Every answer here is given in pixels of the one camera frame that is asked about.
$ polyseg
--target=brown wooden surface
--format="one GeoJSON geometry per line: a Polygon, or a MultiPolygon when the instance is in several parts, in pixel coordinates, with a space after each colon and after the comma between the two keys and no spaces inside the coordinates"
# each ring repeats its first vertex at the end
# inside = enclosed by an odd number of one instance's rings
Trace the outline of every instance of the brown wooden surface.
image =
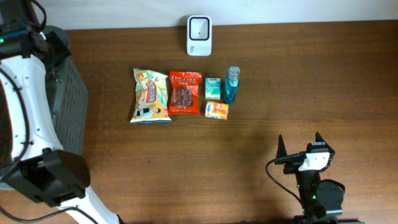
{"type": "MultiPolygon", "coordinates": [[[[83,156],[104,204],[127,223],[232,223],[292,218],[300,205],[264,166],[278,135],[288,153],[319,131],[336,151],[322,178],[345,184],[342,218],[398,220],[398,22],[268,24],[213,28],[213,53],[190,57],[185,29],[68,32],[87,85],[83,156]],[[224,78],[241,67],[227,121],[173,116],[131,125],[131,67],[224,78]]],[[[272,166],[295,192],[295,177],[272,166]]],[[[17,192],[1,205],[32,218],[56,209],[17,192]]],[[[0,216],[1,223],[12,223],[0,216]]],[[[43,223],[74,223],[60,215],[43,223]]]]}

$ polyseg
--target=small green box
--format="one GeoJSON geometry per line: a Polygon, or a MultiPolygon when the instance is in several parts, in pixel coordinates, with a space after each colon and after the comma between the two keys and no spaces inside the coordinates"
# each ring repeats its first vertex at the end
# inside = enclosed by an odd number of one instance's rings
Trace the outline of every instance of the small green box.
{"type": "Polygon", "coordinates": [[[220,78],[206,78],[205,98],[206,100],[219,100],[221,98],[220,78]]]}

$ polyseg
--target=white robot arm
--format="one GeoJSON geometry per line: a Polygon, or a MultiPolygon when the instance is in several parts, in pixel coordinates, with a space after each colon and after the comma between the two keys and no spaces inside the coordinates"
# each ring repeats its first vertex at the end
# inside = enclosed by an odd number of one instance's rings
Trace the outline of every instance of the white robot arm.
{"type": "MultiPolygon", "coordinates": [[[[39,34],[31,2],[8,1],[1,7],[5,23],[0,36],[0,82],[11,121],[12,149],[11,163],[0,167],[0,183],[34,202],[66,211],[78,223],[123,223],[94,193],[84,159],[63,151],[58,140],[45,92],[49,47],[39,34]],[[18,25],[7,23],[17,16],[18,25]]],[[[7,215],[1,207],[0,212],[7,215]]]]}

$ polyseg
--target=teal bottle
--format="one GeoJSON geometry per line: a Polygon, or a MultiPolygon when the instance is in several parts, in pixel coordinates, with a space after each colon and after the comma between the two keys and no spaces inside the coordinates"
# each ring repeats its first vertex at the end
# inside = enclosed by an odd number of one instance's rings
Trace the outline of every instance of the teal bottle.
{"type": "Polygon", "coordinates": [[[232,105],[234,104],[236,92],[239,88],[239,73],[241,70],[237,66],[232,66],[226,72],[226,80],[224,86],[224,100],[225,103],[232,105]]]}

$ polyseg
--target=red bag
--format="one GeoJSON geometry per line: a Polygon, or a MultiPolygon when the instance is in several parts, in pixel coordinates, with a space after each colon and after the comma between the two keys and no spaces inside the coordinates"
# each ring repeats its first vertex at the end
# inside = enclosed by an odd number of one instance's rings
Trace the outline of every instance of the red bag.
{"type": "Polygon", "coordinates": [[[199,109],[199,72],[170,72],[173,86],[172,102],[169,114],[200,114],[199,109]]]}

